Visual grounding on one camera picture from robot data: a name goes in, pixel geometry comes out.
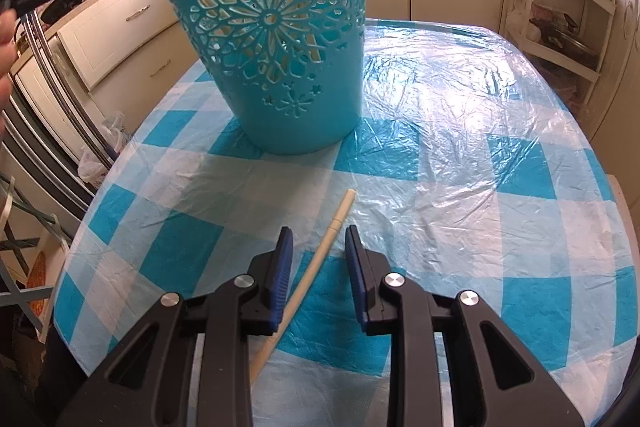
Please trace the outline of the person left hand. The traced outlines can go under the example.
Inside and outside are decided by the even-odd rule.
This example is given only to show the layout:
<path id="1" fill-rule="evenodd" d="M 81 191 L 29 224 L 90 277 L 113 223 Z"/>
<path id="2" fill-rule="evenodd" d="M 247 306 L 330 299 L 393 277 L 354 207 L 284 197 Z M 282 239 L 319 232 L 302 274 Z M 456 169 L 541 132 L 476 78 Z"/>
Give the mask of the person left hand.
<path id="1" fill-rule="evenodd" d="M 8 9 L 1 13 L 0 24 L 0 133 L 3 134 L 4 127 L 6 127 L 4 111 L 9 104 L 13 89 L 9 72 L 17 60 L 14 41 L 16 28 L 16 12 L 14 9 Z"/>

